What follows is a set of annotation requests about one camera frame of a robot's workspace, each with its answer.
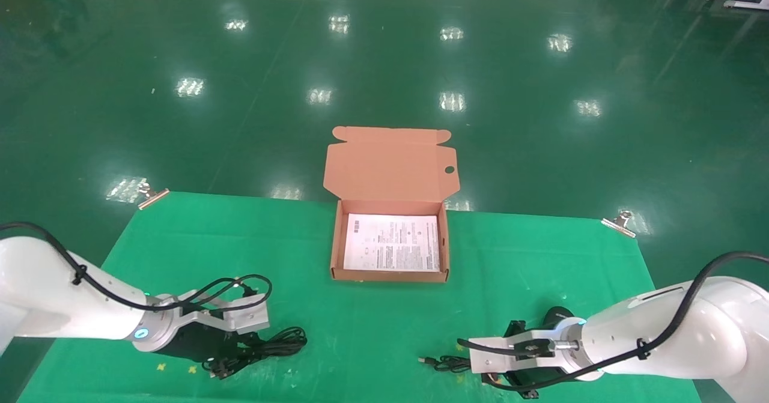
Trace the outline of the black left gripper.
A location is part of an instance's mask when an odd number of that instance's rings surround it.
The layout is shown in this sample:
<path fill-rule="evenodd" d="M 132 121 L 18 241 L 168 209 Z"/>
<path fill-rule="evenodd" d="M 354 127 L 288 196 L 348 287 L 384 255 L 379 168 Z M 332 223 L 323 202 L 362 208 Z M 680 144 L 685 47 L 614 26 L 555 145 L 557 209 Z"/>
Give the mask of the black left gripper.
<path fill-rule="evenodd" d="M 192 322 L 179 327 L 173 338 L 156 352 L 197 363 L 222 360 L 223 366 L 248 366 L 257 357 L 254 349 L 261 349 L 266 343 L 258 332 L 237 336 L 233 332 Z"/>

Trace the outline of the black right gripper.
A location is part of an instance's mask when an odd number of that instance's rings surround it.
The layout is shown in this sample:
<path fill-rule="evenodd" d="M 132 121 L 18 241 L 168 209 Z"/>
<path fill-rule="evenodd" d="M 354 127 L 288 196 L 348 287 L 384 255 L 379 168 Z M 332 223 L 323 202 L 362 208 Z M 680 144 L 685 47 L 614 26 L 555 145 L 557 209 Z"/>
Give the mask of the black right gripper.
<path fill-rule="evenodd" d="M 530 386 L 579 367 L 579 340 L 575 338 L 578 329 L 579 319 L 563 306 L 549 308 L 539 327 L 527 329 L 526 321 L 510 321 L 494 346 L 519 353 L 503 358 L 502 372 L 481 374 L 481 382 L 500 391 L 515 392 L 524 400 L 540 398 Z"/>

